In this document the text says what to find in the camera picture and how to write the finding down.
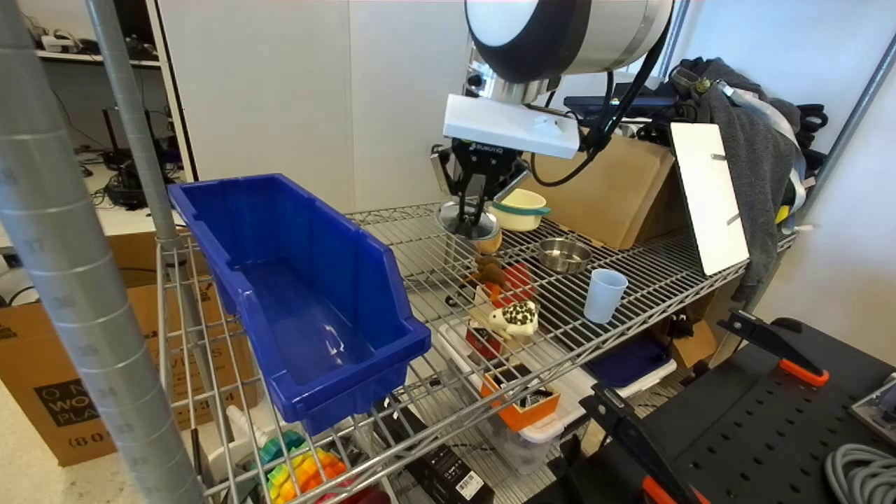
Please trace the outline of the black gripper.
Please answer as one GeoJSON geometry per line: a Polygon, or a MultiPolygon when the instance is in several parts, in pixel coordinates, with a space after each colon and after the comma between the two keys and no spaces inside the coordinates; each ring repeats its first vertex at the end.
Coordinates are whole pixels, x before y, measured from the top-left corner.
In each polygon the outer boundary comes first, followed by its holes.
{"type": "Polygon", "coordinates": [[[482,197],[502,199],[530,174],[521,152],[468,141],[433,143],[430,166],[450,197],[464,197],[482,177],[482,197]]]}

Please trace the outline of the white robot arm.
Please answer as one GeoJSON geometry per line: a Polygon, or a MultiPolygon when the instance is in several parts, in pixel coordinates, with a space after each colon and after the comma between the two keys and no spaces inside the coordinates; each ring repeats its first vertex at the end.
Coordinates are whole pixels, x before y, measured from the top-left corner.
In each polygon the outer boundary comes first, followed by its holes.
{"type": "Polygon", "coordinates": [[[593,160],[663,52],[675,0],[461,0],[469,68],[444,99],[433,166],[464,201],[530,174],[525,153],[593,160]],[[565,76],[637,61],[630,90],[597,115],[537,106],[565,76]]]}

